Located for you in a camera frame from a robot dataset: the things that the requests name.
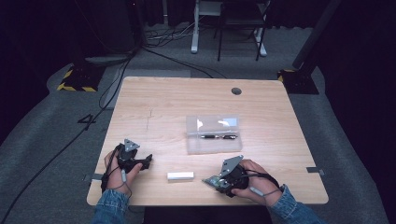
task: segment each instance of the chair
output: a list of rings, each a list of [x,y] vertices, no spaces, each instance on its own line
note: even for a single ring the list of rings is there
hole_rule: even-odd
[[[254,31],[258,28],[262,28],[259,48],[257,50],[256,61],[259,60],[260,48],[262,47],[262,40],[265,31],[265,20],[264,16],[268,7],[262,13],[260,11],[258,0],[224,0],[221,4],[219,24],[216,28],[216,38],[218,30],[220,31],[219,37],[219,54],[218,61],[220,61],[221,54],[221,43],[224,28],[234,28],[240,30],[252,29],[250,36],[253,37]]]

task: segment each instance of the denim sleeve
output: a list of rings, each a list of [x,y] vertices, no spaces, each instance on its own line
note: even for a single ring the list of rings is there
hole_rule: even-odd
[[[126,209],[128,209],[128,197],[114,189],[107,189],[95,206],[91,223],[124,223]]]
[[[283,194],[277,203],[268,207],[282,223],[326,223],[312,209],[302,203],[297,203],[288,186],[284,185],[283,188]]]

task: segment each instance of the wooden table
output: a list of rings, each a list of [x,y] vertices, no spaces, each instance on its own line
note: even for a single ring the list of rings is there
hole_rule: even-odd
[[[242,94],[234,95],[232,88]],[[189,155],[188,115],[239,115],[242,151]],[[229,198],[202,182],[218,175],[222,161],[244,155],[287,184],[297,201],[326,203],[328,195],[305,142],[283,84],[279,81],[177,77],[126,77],[110,121],[95,172],[105,171],[104,157],[124,138],[141,147],[137,159],[153,154],[148,170],[133,185],[131,205],[252,204]],[[194,172],[191,182],[170,183],[168,172]],[[93,180],[87,197],[95,205],[100,181]]]

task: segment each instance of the clear plastic box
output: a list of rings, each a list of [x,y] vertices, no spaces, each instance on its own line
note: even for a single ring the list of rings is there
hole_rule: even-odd
[[[187,116],[186,125],[189,154],[242,150],[238,115]]]

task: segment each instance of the hand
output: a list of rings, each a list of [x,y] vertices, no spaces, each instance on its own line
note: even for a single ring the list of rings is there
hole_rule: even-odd
[[[111,154],[113,151],[110,151],[106,156],[105,156],[105,165],[107,167]],[[126,182],[123,183],[122,181],[122,175],[121,175],[121,169],[119,167],[119,163],[117,162],[117,157],[119,155],[119,152],[116,151],[114,157],[113,157],[113,162],[111,162],[111,167],[109,169],[109,173],[111,172],[111,175],[108,179],[107,182],[107,189],[114,189],[118,192],[124,193],[126,195],[132,194],[130,191],[130,188],[132,186],[132,183],[134,182],[134,178],[139,174],[140,168],[142,168],[143,164],[138,163],[134,169],[132,169],[128,174],[126,174]]]
[[[239,163],[242,167],[244,167],[246,170],[252,170],[256,171],[259,173],[263,174],[268,174],[264,168],[262,168],[259,164],[257,164],[254,161],[251,160],[242,160]],[[247,171],[247,173],[250,174],[255,174],[254,172]],[[248,198],[251,201],[255,203],[259,203],[262,205],[266,206],[272,206],[274,205],[279,198],[282,196],[281,191],[276,191],[274,193],[271,193],[267,196],[260,196],[253,191],[250,190],[250,187],[253,187],[255,189],[258,189],[264,194],[273,192],[274,190],[277,190],[277,186],[272,183],[270,180],[263,178],[263,177],[257,177],[257,176],[250,176],[249,181],[248,181],[248,187],[246,189],[232,189],[231,193],[235,194],[236,196],[242,197],[242,198]]]

